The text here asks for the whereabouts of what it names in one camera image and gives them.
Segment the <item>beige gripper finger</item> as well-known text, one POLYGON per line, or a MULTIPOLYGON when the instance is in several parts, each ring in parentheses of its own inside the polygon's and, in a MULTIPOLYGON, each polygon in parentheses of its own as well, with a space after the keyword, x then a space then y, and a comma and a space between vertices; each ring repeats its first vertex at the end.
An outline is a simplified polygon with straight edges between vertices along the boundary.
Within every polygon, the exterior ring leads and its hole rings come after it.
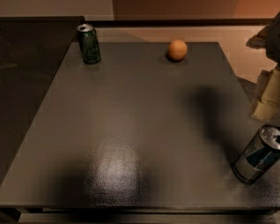
POLYGON ((269 120, 280 109, 280 66, 271 71, 262 70, 250 116, 254 119, 269 120))

